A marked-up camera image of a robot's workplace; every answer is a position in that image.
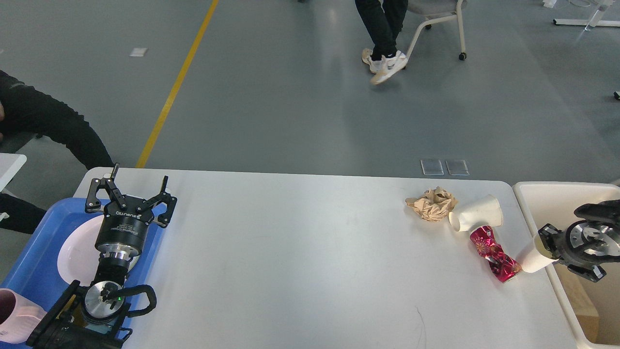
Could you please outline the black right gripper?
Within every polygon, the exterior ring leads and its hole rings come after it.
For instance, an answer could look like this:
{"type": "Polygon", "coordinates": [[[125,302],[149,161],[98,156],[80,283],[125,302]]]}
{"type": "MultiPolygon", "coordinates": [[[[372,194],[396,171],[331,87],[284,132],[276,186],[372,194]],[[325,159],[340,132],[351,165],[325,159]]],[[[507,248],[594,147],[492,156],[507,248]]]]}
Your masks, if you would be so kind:
{"type": "Polygon", "coordinates": [[[618,224],[581,220],[561,230],[547,223],[538,235],[552,260],[593,283],[607,275],[600,264],[620,260],[618,224]]]}

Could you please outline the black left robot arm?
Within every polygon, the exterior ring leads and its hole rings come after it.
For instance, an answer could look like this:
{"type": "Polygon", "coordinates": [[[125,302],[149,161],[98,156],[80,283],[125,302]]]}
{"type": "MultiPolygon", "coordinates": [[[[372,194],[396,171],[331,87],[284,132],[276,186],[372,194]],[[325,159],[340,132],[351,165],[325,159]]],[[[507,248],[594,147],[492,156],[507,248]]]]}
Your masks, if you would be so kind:
{"type": "Polygon", "coordinates": [[[150,285],[126,286],[130,263],[142,254],[149,227],[166,228],[177,198],[167,191],[168,176],[160,192],[150,199],[122,194],[115,185],[119,165],[109,177],[91,181],[87,213],[102,213],[94,243],[99,264],[88,286],[74,280],[40,320],[26,344],[34,349],[120,349],[132,334],[127,318],[155,309],[157,298],[150,285]]]}

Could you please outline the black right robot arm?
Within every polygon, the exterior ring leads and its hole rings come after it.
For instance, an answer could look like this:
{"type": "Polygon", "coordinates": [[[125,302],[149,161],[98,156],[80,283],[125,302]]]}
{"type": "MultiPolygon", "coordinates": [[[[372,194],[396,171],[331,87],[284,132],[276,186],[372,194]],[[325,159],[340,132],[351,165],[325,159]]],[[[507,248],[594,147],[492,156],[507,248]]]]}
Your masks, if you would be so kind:
{"type": "Polygon", "coordinates": [[[620,202],[583,204],[574,210],[580,221],[565,230],[545,224],[538,230],[543,247],[568,270],[598,282],[606,276],[602,263],[620,260],[620,202]]]}

